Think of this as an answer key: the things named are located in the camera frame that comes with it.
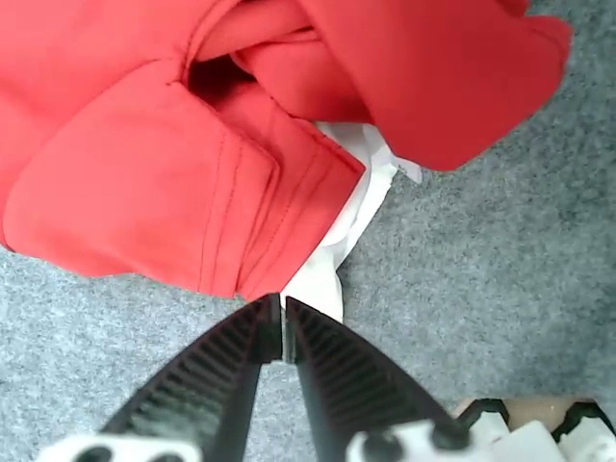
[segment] white fabric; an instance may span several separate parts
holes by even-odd
[[[372,125],[319,122],[317,126],[361,161],[366,171],[319,246],[282,291],[282,300],[292,296],[342,322],[343,294],[336,269],[385,200],[398,169],[417,183],[422,181],[422,171],[417,164],[396,157]]]

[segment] carpet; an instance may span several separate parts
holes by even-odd
[[[559,93],[456,172],[399,175],[340,270],[347,325],[448,408],[582,394],[616,419],[615,7],[537,2],[576,28]],[[98,428],[242,304],[1,251],[0,459]],[[289,366],[262,374],[245,460],[314,460]]]

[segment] white plastic part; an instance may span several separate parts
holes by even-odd
[[[545,426],[532,421],[490,446],[497,462],[566,462]]]
[[[440,450],[434,447],[430,437],[434,423],[419,421],[403,423],[390,428],[404,450],[404,462],[497,462],[490,451],[474,440],[468,448],[457,451]],[[357,433],[346,448],[346,462],[365,462],[363,446],[368,435]]]
[[[509,427],[498,412],[482,412],[471,433],[480,446],[490,446],[509,435]]]
[[[601,419],[583,417],[558,447],[568,462],[616,462],[616,437]]]
[[[45,449],[37,462],[77,462],[86,451],[106,448],[113,462],[151,462],[163,455],[175,455],[183,462],[201,462],[200,450],[189,443],[138,436],[72,436]]]

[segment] black plastic part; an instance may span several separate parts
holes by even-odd
[[[476,399],[460,414],[457,420],[467,428],[471,428],[484,412],[499,413],[505,423],[509,424],[509,411],[502,399]]]
[[[569,408],[569,410],[565,414],[565,419],[556,428],[556,430],[552,432],[552,437],[555,442],[558,443],[563,435],[571,433],[574,428],[579,425],[582,418],[584,417],[588,417],[590,419],[601,419],[603,423],[607,426],[607,428],[609,428],[611,432],[616,435],[612,422],[604,413],[602,408],[599,407],[599,404],[594,401],[578,401]]]
[[[358,431],[430,419],[455,424],[409,375],[340,323],[287,298],[287,359],[297,365],[318,459],[345,460]]]
[[[188,346],[102,428],[182,439],[204,462],[240,462],[263,364],[282,359],[279,295],[233,313]]]

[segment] red cloth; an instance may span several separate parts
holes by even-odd
[[[456,168],[560,82],[570,29],[525,10],[4,0],[0,243],[86,275],[278,291],[362,172],[303,119],[372,122],[398,156]]]

